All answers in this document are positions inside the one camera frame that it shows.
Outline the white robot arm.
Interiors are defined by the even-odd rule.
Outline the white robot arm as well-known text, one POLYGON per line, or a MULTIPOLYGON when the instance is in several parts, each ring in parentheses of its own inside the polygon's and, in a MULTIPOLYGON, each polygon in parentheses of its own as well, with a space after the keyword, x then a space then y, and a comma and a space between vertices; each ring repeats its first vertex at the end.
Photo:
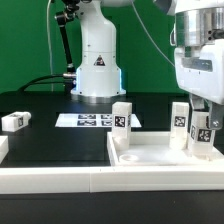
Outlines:
MULTIPOLYGON (((209 108, 207 126, 218 130, 224 119, 224 0, 152 0, 175 17, 170 43, 175 47, 178 86, 190 93, 194 110, 209 108)), ((73 93, 91 100, 112 97, 121 89, 116 67, 116 28, 103 7, 132 0, 81 0, 82 64, 73 93)))

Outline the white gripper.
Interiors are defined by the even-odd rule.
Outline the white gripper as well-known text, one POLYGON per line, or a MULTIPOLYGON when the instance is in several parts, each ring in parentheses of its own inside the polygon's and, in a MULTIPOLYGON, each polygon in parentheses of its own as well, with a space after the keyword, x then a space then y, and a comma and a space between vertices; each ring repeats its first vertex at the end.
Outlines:
POLYGON ((224 120, 224 46, 205 45, 190 57, 183 48, 174 51, 178 86, 189 95, 193 112, 203 113, 204 99, 209 103, 209 128, 220 130, 224 120))

